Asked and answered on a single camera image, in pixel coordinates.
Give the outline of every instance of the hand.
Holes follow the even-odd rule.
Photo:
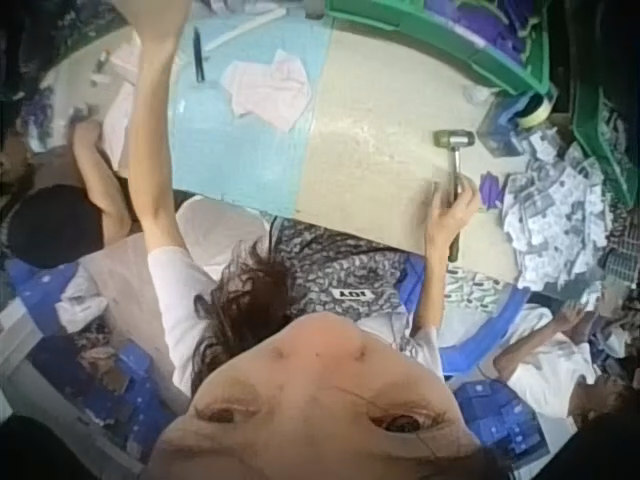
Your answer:
[[[584,308],[577,302],[567,302],[560,312],[553,317],[552,322],[559,332],[566,332],[580,323],[586,313]]]
[[[451,208],[444,208],[444,192],[437,186],[429,207],[425,230],[425,256],[427,260],[446,260],[449,247],[480,208],[480,194],[473,181],[459,176],[462,192]]]
[[[102,135],[102,126],[96,120],[85,120],[73,129],[73,150],[95,149]]]
[[[191,10],[191,0],[112,1],[136,30],[144,48],[177,48]]]

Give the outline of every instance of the pile of paper labels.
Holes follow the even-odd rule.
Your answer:
[[[502,210],[518,257],[518,287],[533,291],[546,283],[560,288],[589,270],[611,229],[597,160],[585,159],[577,143],[564,160],[537,153],[525,173],[509,177]]]

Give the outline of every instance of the pink cloth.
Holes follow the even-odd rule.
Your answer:
[[[300,59],[282,50],[271,65],[233,62],[222,75],[236,116],[254,113],[288,132],[311,101],[311,86]]]

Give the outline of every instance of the light blue table surface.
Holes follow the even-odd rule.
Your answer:
[[[198,21],[202,44],[251,20],[234,15]],[[192,58],[194,24],[180,51],[188,60],[174,72],[169,103],[169,139],[174,186],[272,214],[295,211],[314,100],[331,38],[332,21],[306,20],[300,11],[258,27],[204,54],[206,82],[198,84]],[[302,60],[314,99],[289,133],[255,115],[236,118],[220,78],[233,61],[270,64],[278,49]]]

